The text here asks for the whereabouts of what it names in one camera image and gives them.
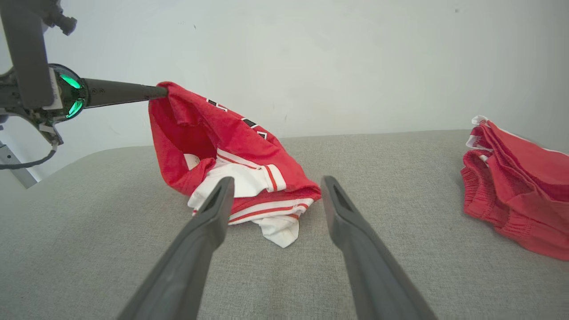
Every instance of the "clothing pile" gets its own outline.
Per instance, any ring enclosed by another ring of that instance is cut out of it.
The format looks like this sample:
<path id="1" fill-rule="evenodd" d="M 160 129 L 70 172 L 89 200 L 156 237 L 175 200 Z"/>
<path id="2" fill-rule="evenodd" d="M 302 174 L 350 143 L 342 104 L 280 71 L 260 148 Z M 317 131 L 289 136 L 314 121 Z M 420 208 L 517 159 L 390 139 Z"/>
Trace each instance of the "clothing pile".
<path id="1" fill-rule="evenodd" d="M 524 248 L 569 260 L 569 156 L 472 120 L 464 210 Z"/>

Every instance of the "cable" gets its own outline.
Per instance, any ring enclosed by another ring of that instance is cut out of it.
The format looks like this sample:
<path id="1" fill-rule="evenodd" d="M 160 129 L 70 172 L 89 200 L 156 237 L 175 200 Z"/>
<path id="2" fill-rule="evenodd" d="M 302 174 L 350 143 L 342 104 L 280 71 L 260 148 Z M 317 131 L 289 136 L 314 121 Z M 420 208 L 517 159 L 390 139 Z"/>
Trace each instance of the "cable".
<path id="1" fill-rule="evenodd" d="M 0 170 L 4 170 L 4 169 L 16 170 L 16 169 L 30 168 L 33 166 L 41 165 L 45 161 L 48 161 L 49 159 L 51 159 L 51 157 L 53 157 L 53 155 L 55 154 L 55 151 L 57 151 L 57 142 L 55 142 L 52 145 L 50 153 L 48 153 L 46 155 L 46 157 L 43 159 L 33 161 L 33 162 L 28 162 L 28 163 L 18 163 L 16 165 L 0 165 Z"/>

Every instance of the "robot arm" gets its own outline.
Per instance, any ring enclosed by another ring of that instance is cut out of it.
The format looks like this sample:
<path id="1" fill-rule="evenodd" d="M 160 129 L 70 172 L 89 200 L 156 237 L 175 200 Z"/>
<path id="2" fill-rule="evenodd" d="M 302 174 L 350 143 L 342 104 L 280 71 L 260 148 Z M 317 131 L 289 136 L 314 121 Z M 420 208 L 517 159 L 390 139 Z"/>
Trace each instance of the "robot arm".
<path id="1" fill-rule="evenodd" d="M 0 130 L 18 116 L 52 145 L 43 159 L 0 169 L 21 169 L 49 160 L 63 144 L 55 124 L 76 117 L 83 109 L 166 97 L 166 88 L 85 79 L 60 64 L 48 64 L 44 28 L 59 26 L 69 35 L 77 20 L 63 15 L 59 0 L 0 0 L 0 15 L 13 67 L 0 75 Z"/>

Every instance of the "white wall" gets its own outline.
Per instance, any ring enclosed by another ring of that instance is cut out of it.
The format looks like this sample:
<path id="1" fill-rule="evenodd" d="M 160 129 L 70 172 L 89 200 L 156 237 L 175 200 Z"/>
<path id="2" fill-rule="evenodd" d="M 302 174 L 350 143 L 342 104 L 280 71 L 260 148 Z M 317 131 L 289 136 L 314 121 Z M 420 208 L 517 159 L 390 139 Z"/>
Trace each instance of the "white wall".
<path id="1" fill-rule="evenodd" d="M 25 190 L 10 170 L 0 170 L 0 207 L 21 196 Z"/>
<path id="2" fill-rule="evenodd" d="M 50 62 L 95 79 L 174 81 L 277 137 L 466 129 L 483 114 L 569 151 L 567 0 L 63 0 L 63 8 L 79 22 L 69 37 L 46 33 Z M 25 122 L 6 127 L 0 140 L 20 160 L 47 154 Z M 152 143 L 145 103 L 87 110 L 58 129 L 65 145 L 33 170 L 37 178 L 95 151 Z"/>

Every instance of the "gray fabric surface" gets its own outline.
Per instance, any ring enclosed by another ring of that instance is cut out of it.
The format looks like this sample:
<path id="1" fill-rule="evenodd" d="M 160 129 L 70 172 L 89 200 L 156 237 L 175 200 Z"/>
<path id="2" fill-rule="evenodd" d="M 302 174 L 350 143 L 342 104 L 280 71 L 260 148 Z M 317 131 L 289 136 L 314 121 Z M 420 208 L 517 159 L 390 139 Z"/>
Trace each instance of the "gray fabric surface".
<path id="1" fill-rule="evenodd" d="M 467 130 L 283 139 L 309 178 L 333 175 L 441 318 L 567 318 L 568 265 L 463 212 Z M 102 151 L 1 208 L 0 317 L 109 319 L 189 221 L 152 147 Z M 200 316 L 355 318 L 321 201 L 281 249 L 230 226 Z"/>

